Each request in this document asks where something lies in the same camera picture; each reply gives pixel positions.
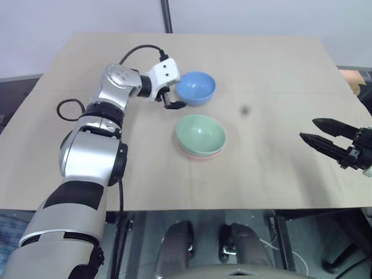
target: white cable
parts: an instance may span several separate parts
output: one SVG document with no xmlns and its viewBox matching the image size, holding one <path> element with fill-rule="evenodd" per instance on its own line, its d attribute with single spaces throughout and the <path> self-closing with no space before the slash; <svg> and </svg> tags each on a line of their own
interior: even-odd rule
<svg viewBox="0 0 372 279">
<path fill-rule="evenodd" d="M 305 266 L 305 269 L 306 269 L 306 276 L 308 276 L 309 275 L 309 266 L 307 265 L 307 263 L 305 262 L 303 257 L 300 256 L 300 254 L 296 253 L 295 251 L 292 251 L 292 253 L 293 253 L 293 255 L 296 255 L 301 260 L 301 262 L 303 263 L 303 265 Z"/>
<path fill-rule="evenodd" d="M 271 243 L 268 243 L 267 241 L 263 240 L 260 238 L 260 241 L 264 244 L 266 244 L 266 246 L 270 247 L 271 249 L 274 249 L 274 250 L 279 250 L 279 248 L 275 247 L 274 245 L 272 245 Z M 309 275 L 310 273 L 310 270 L 309 270 L 309 266 L 307 265 L 307 263 L 305 262 L 305 260 L 303 259 L 302 256 L 300 256 L 299 253 L 296 253 L 295 251 L 292 251 L 293 255 L 297 256 L 301 262 L 303 263 L 303 265 L 305 266 L 305 270 L 306 270 L 306 276 Z"/>
<path fill-rule="evenodd" d="M 278 238 L 278 235 L 276 234 L 275 237 L 273 238 L 273 240 L 271 240 L 269 244 L 273 244 L 277 240 L 277 238 Z"/>
</svg>

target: wooden table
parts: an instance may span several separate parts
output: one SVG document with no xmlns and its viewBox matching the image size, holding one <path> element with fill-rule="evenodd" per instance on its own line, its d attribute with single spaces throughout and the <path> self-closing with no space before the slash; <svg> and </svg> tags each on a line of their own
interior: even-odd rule
<svg viewBox="0 0 372 279">
<path fill-rule="evenodd" d="M 299 137 L 303 131 L 332 139 L 313 125 L 317 117 L 356 127 L 371 120 L 315 39 L 82 33 L 61 50 L 0 136 L 0 208 L 35 210 L 60 184 L 59 145 L 74 123 L 57 117 L 57 103 L 78 98 L 87 104 L 105 67 L 139 44 L 166 50 L 181 74 L 211 74 L 217 90 L 205 106 L 176 111 L 130 100 L 123 127 L 129 145 L 125 210 L 372 205 L 372 179 L 342 170 Z M 146 71 L 157 62 L 156 51 L 143 49 L 126 65 Z M 177 146 L 175 125 L 191 113 L 211 116 L 226 129 L 226 148 L 216 158 L 195 161 Z M 118 204 L 118 189 L 110 187 L 108 210 Z"/>
</svg>

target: gray floor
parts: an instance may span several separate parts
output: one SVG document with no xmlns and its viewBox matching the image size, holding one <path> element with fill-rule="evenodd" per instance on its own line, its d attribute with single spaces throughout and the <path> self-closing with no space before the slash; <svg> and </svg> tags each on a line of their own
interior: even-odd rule
<svg viewBox="0 0 372 279">
<path fill-rule="evenodd" d="M 0 82 L 0 133 L 39 78 Z"/>
<path fill-rule="evenodd" d="M 177 221 L 190 220 L 195 230 L 195 257 L 189 266 L 198 267 L 205 264 L 219 264 L 218 260 L 218 231 L 223 223 L 238 222 L 253 228 L 258 236 L 266 241 L 271 240 L 267 216 L 269 211 L 262 210 L 192 210 L 141 213 L 144 221 L 142 227 L 134 227 L 128 235 L 120 278 L 153 278 L 157 254 L 161 240 L 166 230 Z M 348 237 L 338 225 L 327 217 L 307 217 L 289 221 L 288 230 L 293 251 L 299 253 L 309 266 L 309 275 L 318 279 L 335 278 L 337 274 L 328 274 L 320 266 L 322 258 L 333 260 L 337 254 L 349 244 Z M 111 254 L 115 228 L 107 225 L 103 240 L 103 248 L 108 257 Z M 267 248 L 270 257 L 277 267 L 281 266 L 280 253 Z M 295 256 L 298 273 L 305 273 L 303 263 Z M 353 257 L 344 268 L 363 258 L 362 254 Z M 235 263 L 231 256 L 228 263 Z M 108 264 L 104 265 L 97 275 L 98 279 L 108 278 Z M 364 264 L 343 279 L 368 279 L 370 267 Z"/>
</svg>

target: black pole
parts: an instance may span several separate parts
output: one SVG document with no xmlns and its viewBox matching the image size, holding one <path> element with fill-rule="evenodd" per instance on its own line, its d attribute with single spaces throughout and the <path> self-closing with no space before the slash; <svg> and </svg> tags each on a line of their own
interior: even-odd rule
<svg viewBox="0 0 372 279">
<path fill-rule="evenodd" d="M 166 33 L 173 33 L 172 22 L 170 20 L 169 0 L 160 0 L 163 12 L 163 20 Z"/>
<path fill-rule="evenodd" d="M 289 271 L 296 272 L 295 261 L 292 254 L 292 246 L 291 242 L 289 241 L 287 224 L 283 216 L 276 216 L 276 229 L 283 268 Z"/>
</svg>

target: bowl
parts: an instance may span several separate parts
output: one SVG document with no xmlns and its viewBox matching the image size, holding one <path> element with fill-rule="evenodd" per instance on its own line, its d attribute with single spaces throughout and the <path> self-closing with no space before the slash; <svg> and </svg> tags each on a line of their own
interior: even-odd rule
<svg viewBox="0 0 372 279">
<path fill-rule="evenodd" d="M 194 158 L 210 158 L 225 146 L 226 134 L 221 125 L 205 115 L 188 115 L 176 126 L 180 147 Z"/>
<path fill-rule="evenodd" d="M 191 71 L 181 77 L 176 92 L 182 101 L 191 106 L 207 103 L 214 94 L 216 82 L 213 77 L 201 71 Z"/>
</svg>

